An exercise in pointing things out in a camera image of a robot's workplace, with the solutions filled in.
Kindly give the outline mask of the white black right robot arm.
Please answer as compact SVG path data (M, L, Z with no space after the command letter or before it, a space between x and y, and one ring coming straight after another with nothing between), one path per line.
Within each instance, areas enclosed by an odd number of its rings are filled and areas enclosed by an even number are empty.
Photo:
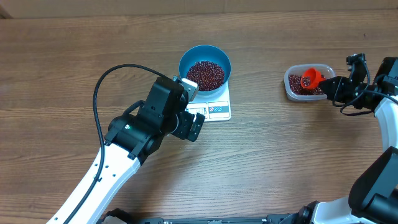
M350 55L348 77L319 86L335 107L353 106L357 115L372 113L382 139L382 154L355 181L347 197L317 202L308 223L397 223L397 58L383 59L370 78L364 54Z

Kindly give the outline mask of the orange scoop with blue handle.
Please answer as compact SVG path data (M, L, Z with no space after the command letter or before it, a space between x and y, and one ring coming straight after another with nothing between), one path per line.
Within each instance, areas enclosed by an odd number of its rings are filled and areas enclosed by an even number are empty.
M303 84L302 84L303 77L309 77L309 79L311 81L311 84L309 86L303 86ZM308 70L306 70L304 72L304 74L302 75L302 78L301 78L301 86L303 88L306 88L309 90L312 90L312 89L318 87L320 82L326 80L326 78L320 73L320 71L318 71L315 68L309 68Z

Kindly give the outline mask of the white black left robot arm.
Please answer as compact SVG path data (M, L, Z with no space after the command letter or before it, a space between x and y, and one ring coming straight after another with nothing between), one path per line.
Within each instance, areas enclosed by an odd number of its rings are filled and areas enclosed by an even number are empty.
M111 121L104 149L49 222L96 223L166 135L196 141L205 117L186 108L197 92L198 85L186 78L157 78L146 101L136 102Z

